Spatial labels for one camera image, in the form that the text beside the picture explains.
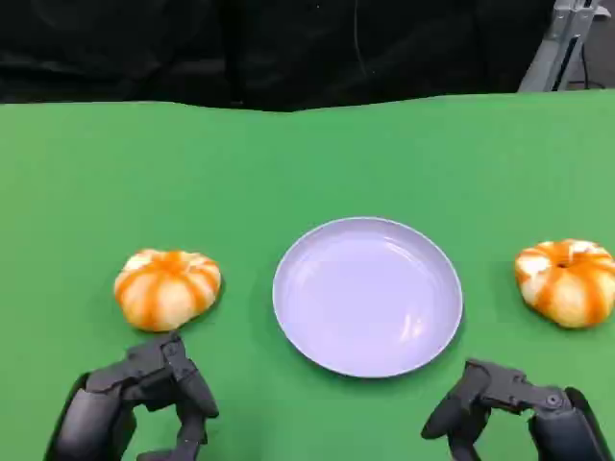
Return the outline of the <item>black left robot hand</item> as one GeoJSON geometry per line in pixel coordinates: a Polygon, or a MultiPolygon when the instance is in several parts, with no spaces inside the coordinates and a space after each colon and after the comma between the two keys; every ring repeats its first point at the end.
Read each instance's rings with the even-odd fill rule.
{"type": "Polygon", "coordinates": [[[125,358],[78,377],[61,410],[46,460],[120,460],[136,429],[134,410],[173,406],[180,421],[176,445],[139,460],[195,460],[208,442],[206,421],[219,416],[213,394],[171,331],[127,350],[125,358]]]}

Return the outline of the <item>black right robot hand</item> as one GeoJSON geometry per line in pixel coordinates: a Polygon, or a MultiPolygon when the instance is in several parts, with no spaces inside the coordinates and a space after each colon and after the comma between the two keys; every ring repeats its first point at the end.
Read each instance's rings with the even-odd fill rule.
{"type": "Polygon", "coordinates": [[[430,413],[421,437],[447,439],[454,460],[479,460],[475,448],[494,409],[529,410],[531,439],[540,460],[612,460],[597,417],[574,387],[538,386],[525,372],[468,359],[457,383],[430,413]]]}

